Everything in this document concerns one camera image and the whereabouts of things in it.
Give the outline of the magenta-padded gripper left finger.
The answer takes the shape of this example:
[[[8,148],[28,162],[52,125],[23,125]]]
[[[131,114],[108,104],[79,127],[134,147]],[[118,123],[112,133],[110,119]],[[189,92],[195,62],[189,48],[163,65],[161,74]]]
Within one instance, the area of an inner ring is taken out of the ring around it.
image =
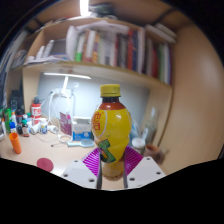
[[[61,177],[84,188],[100,189],[102,168],[99,150],[94,149],[82,159],[73,160]]]

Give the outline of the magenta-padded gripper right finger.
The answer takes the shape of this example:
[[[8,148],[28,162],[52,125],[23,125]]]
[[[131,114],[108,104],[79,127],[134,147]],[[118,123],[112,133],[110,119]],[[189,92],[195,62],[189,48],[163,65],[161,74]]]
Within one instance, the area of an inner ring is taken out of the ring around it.
[[[124,153],[124,188],[143,187],[165,177],[164,172],[152,157],[143,157],[133,148],[127,146]]]

